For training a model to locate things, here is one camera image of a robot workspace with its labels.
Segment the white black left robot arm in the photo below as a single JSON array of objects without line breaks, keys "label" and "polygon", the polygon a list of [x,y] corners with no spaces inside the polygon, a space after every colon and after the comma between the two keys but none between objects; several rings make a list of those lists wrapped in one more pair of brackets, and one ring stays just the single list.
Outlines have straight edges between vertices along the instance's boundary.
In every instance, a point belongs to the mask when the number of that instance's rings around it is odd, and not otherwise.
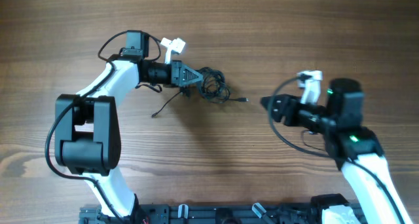
[{"label": "white black left robot arm", "polygon": [[126,44],[118,53],[98,56],[105,62],[98,78],[76,94],[57,98],[45,159],[56,175],[87,182],[101,204],[104,222],[146,223],[138,197],[118,167],[122,143],[117,108],[133,89],[186,88],[201,83],[203,75],[172,59],[185,48],[180,38],[157,39],[140,30],[123,35]]}]

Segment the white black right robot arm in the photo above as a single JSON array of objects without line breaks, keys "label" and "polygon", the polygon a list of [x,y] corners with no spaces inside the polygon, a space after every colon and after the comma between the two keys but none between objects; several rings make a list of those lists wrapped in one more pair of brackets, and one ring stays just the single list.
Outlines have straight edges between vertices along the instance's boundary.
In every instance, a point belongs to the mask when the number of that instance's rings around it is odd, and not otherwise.
[{"label": "white black right robot arm", "polygon": [[[355,193],[367,223],[411,223],[391,179],[384,149],[376,134],[362,125],[361,85],[353,79],[333,79],[326,104],[318,105],[317,83],[303,74],[283,82],[272,95],[261,98],[272,131],[302,153],[333,160]],[[291,143],[279,133],[277,122],[322,135],[324,153]]]}]

